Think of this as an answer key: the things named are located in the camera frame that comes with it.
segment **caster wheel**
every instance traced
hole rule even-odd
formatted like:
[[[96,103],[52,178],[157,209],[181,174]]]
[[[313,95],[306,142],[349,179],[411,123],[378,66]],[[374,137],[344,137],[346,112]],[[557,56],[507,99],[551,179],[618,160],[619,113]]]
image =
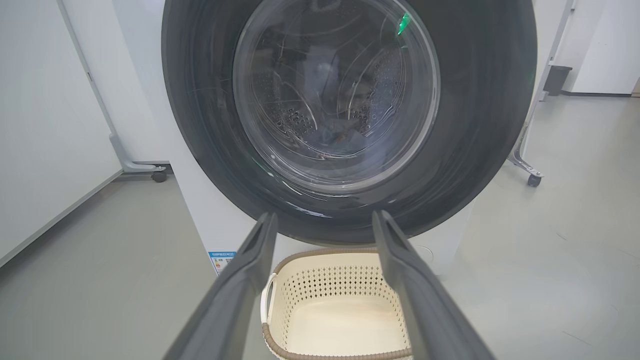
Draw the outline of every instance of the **caster wheel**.
[[[166,174],[164,171],[158,171],[151,174],[151,179],[153,179],[157,183],[162,183],[166,181]]]
[[[540,176],[530,175],[527,185],[537,188],[540,185],[542,178]]]

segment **basket handle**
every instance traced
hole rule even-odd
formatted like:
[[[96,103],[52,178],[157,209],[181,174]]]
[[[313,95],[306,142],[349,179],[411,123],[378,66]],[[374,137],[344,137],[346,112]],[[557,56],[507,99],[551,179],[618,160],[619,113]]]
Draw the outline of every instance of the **basket handle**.
[[[260,295],[260,321],[262,323],[268,323],[268,320],[271,318],[271,312],[273,311],[273,301],[271,298],[273,294],[276,292],[276,273],[272,273],[269,276],[269,280],[267,280],[267,286],[262,291]]]

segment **perforated basket side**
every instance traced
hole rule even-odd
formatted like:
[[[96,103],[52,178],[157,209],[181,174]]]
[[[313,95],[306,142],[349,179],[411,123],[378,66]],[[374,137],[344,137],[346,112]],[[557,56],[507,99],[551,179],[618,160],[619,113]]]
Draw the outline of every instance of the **perforated basket side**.
[[[285,360],[391,360],[410,357],[412,352],[400,301],[384,281],[378,257],[371,256],[372,254],[377,252],[374,249],[327,249],[284,259],[275,269],[277,275],[272,294],[272,316],[269,323],[262,324],[264,338],[270,350]],[[389,307],[398,318],[397,331],[405,337],[406,348],[357,356],[319,356],[288,351],[289,324],[296,308],[306,301],[339,296],[379,297],[389,301]]]

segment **metal stand leg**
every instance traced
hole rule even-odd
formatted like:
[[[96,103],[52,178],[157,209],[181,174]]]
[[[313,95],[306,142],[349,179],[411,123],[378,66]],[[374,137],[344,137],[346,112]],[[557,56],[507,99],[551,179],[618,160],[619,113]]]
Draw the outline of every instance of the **metal stand leg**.
[[[518,142],[516,143],[515,147],[511,151],[511,154],[509,155],[509,161],[512,162],[517,167],[530,173],[527,184],[529,186],[537,187],[538,185],[540,185],[540,181],[545,176],[540,171],[536,170],[531,165],[529,165],[526,161],[524,161],[522,159],[522,156],[520,155],[520,150],[524,144],[524,140],[527,138],[528,130],[529,130],[529,122],[527,122],[526,125],[522,128],[522,131],[520,132],[520,137],[518,137]]]
[[[529,108],[529,112],[527,114],[527,119],[524,122],[524,126],[522,131],[520,132],[520,136],[518,137],[518,141],[516,145],[513,147],[511,154],[509,155],[509,161],[514,163],[517,167],[524,169],[528,172],[529,180],[527,184],[529,186],[536,187],[540,185],[540,181],[543,177],[545,177],[540,171],[533,168],[526,161],[522,159],[523,147],[524,143],[527,139],[527,132],[529,130],[529,126],[531,125],[531,120],[533,119],[533,111],[536,109],[536,105],[538,101],[544,101],[546,98],[546,94],[544,94],[544,84],[547,82],[547,76],[549,75],[549,70],[551,69],[551,65],[553,64],[554,58],[556,57],[556,51],[558,49],[558,45],[560,44],[560,39],[562,38],[562,34],[564,32],[564,27],[566,26],[566,21],[569,19],[569,14],[571,14],[571,10],[573,8],[573,0],[566,0],[564,5],[564,11],[562,17],[560,19],[560,23],[558,25],[558,29],[556,31],[556,37],[554,39],[553,44],[551,45],[551,50],[549,51],[549,56],[547,58],[547,63],[543,69],[542,76],[536,88],[534,89],[536,95],[534,96],[533,102],[531,103],[531,107]]]
[[[133,161],[131,161],[129,154],[125,150],[124,146],[122,145],[122,142],[120,141],[120,138],[118,137],[118,133],[116,132],[115,127],[113,127],[111,116],[109,115],[109,112],[107,111],[107,108],[104,105],[104,101],[102,101],[102,96],[100,95],[100,92],[98,91],[97,86],[95,86],[95,83],[93,82],[93,77],[91,76],[91,70],[89,69],[89,65],[86,62],[86,58],[84,57],[82,49],[80,48],[80,43],[78,42],[76,32],[74,31],[73,26],[71,25],[71,21],[69,20],[69,14],[67,13],[67,9],[65,8],[65,5],[62,2],[62,0],[57,0],[57,1],[58,1],[58,8],[60,8],[60,13],[62,14],[62,19],[65,21],[65,25],[67,25],[69,36],[71,37],[71,41],[74,43],[74,47],[76,48],[78,58],[80,59],[80,62],[82,63],[84,71],[86,72],[86,77],[89,80],[89,84],[91,85],[91,89],[93,90],[93,94],[95,95],[95,99],[98,101],[100,110],[102,110],[102,114],[104,115],[104,120],[107,122],[107,125],[109,126],[109,130],[111,131],[111,134],[109,135],[109,140],[111,140],[111,145],[113,146],[113,150],[115,151],[116,156],[118,156],[118,160],[120,161],[122,170],[124,172],[161,172],[166,170],[166,167],[136,164]],[[156,180],[156,182],[158,183],[161,183],[162,181],[166,180],[166,174],[164,173],[161,174],[160,181],[158,181],[157,179],[154,179],[154,180]]]

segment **washing machine door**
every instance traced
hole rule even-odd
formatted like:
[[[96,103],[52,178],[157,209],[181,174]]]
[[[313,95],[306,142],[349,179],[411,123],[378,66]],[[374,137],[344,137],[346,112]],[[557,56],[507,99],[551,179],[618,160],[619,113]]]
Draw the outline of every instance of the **washing machine door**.
[[[253,218],[323,245],[409,236],[467,205],[531,101],[530,1],[167,1],[163,66],[176,121]]]

